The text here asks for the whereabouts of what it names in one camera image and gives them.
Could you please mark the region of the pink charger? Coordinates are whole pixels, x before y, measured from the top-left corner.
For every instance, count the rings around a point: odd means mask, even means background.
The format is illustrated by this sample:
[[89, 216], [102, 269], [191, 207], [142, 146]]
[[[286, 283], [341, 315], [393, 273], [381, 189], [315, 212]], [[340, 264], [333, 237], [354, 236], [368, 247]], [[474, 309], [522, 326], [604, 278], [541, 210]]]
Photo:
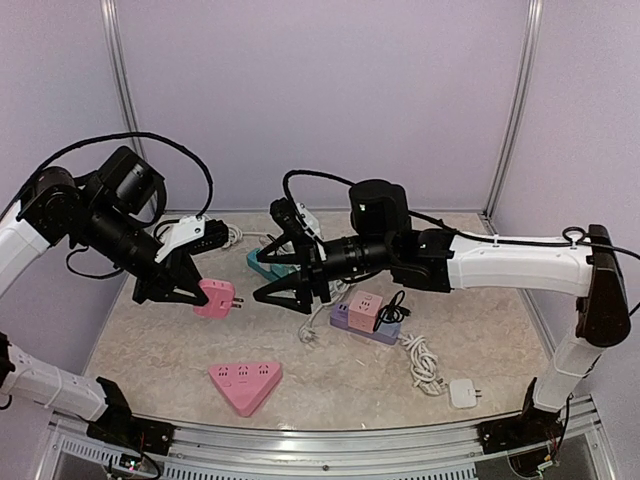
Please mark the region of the pink charger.
[[204, 306], [194, 306], [193, 312], [204, 318], [223, 319], [233, 308], [241, 308], [244, 299], [236, 296], [235, 286], [228, 281], [202, 279], [200, 288], [207, 296]]

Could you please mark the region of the white power strip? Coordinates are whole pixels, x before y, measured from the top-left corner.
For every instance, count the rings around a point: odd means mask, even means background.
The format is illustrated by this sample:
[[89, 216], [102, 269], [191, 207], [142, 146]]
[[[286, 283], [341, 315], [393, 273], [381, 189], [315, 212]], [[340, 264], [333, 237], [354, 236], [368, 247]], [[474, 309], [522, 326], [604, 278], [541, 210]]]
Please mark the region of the white power strip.
[[242, 230], [239, 226], [231, 223], [229, 223], [227, 227], [229, 236], [225, 244], [226, 247], [232, 247], [242, 242], [246, 237], [257, 238], [261, 244], [266, 244], [273, 239], [273, 236], [268, 232]]

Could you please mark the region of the purple power strip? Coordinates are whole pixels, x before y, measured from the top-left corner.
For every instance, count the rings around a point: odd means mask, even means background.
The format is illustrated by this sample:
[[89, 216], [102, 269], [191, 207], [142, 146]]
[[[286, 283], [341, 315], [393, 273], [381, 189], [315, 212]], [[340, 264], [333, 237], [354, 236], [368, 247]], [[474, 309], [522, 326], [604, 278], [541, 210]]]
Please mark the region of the purple power strip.
[[439, 358], [429, 349], [423, 335], [404, 334], [399, 323], [381, 323], [377, 330], [373, 330], [375, 319], [370, 315], [358, 319], [355, 310], [346, 303], [332, 308], [330, 325], [387, 346], [400, 344], [409, 358], [413, 387], [431, 397], [445, 393], [446, 384], [440, 374]]

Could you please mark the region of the pink cube socket adapter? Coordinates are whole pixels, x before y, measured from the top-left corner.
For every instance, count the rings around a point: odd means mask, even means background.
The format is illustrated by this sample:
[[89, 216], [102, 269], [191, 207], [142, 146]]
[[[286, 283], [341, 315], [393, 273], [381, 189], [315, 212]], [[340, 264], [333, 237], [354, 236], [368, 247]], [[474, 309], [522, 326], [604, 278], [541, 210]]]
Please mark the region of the pink cube socket adapter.
[[372, 334], [383, 297], [358, 290], [348, 305], [348, 326], [360, 332]]

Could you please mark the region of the pink triangular power strip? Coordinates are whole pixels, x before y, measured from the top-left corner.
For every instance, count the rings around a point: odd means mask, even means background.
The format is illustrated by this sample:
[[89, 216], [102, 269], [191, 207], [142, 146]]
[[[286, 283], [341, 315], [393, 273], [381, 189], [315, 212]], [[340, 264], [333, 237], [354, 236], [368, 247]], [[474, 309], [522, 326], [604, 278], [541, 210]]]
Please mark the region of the pink triangular power strip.
[[264, 403], [283, 377], [279, 362], [214, 364], [209, 377], [240, 417], [250, 417]]

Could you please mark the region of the white charger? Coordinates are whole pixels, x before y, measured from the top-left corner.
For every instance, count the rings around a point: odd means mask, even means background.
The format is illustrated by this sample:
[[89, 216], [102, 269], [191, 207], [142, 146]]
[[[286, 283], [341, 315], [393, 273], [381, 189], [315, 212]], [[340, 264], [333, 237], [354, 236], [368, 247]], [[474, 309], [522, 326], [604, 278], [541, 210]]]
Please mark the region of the white charger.
[[459, 410], [478, 406], [482, 390], [477, 388], [469, 378], [454, 379], [448, 383], [450, 405]]

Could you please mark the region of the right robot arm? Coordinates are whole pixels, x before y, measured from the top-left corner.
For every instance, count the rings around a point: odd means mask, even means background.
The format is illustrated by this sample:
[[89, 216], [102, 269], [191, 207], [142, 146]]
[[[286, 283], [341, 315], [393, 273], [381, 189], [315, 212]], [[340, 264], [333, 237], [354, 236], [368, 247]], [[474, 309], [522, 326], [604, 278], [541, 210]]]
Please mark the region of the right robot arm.
[[577, 325], [511, 423], [512, 436], [523, 444], [549, 429], [550, 414], [564, 407], [602, 353], [629, 336], [634, 308], [618, 262], [622, 249], [605, 227], [568, 227], [558, 238], [505, 237], [466, 233], [430, 218], [427, 229], [417, 230], [416, 213], [400, 185], [369, 179], [348, 188], [354, 235], [337, 240], [316, 235], [291, 194], [271, 204], [281, 235], [258, 260], [293, 270], [257, 289], [256, 301], [306, 314], [315, 300], [329, 300], [332, 281], [356, 283], [382, 271], [401, 286], [425, 292], [488, 287], [573, 296]]

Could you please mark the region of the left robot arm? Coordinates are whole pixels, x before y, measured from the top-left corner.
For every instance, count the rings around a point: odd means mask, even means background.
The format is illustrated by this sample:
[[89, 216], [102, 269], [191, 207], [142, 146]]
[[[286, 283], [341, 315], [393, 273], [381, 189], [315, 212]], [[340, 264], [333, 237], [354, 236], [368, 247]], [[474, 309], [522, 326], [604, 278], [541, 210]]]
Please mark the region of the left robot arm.
[[[142, 304], [205, 306], [207, 293], [187, 245], [205, 233], [201, 214], [187, 217], [163, 239], [148, 233], [158, 217], [138, 214], [151, 198], [165, 211], [164, 177], [127, 146], [98, 169], [80, 176], [55, 166], [62, 156], [98, 143], [132, 138], [113, 133], [75, 142], [51, 155], [20, 187], [1, 214], [1, 289], [7, 291], [39, 257], [67, 239], [93, 249], [136, 279], [133, 299]], [[76, 376], [27, 355], [1, 338], [1, 392], [79, 417], [121, 445], [133, 443], [140, 424], [118, 385], [102, 377]]]

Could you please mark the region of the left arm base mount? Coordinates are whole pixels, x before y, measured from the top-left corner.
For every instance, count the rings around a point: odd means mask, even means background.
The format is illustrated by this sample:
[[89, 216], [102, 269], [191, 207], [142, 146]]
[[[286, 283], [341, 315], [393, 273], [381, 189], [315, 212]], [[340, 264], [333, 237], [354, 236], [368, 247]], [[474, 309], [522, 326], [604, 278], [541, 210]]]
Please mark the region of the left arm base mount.
[[138, 453], [166, 456], [172, 444], [175, 426], [168, 422], [134, 416], [119, 386], [98, 377], [106, 394], [106, 410], [95, 421], [89, 421], [89, 438], [126, 447]]

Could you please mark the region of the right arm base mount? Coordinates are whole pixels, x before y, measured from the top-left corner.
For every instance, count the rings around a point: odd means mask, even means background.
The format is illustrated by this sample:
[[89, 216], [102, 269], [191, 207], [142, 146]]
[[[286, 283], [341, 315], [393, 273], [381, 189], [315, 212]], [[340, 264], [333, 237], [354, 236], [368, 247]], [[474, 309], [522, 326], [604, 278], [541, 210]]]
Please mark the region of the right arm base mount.
[[529, 384], [522, 410], [514, 415], [479, 423], [476, 427], [484, 454], [517, 449], [564, 437], [566, 428], [560, 412], [547, 412], [534, 406], [537, 378]]

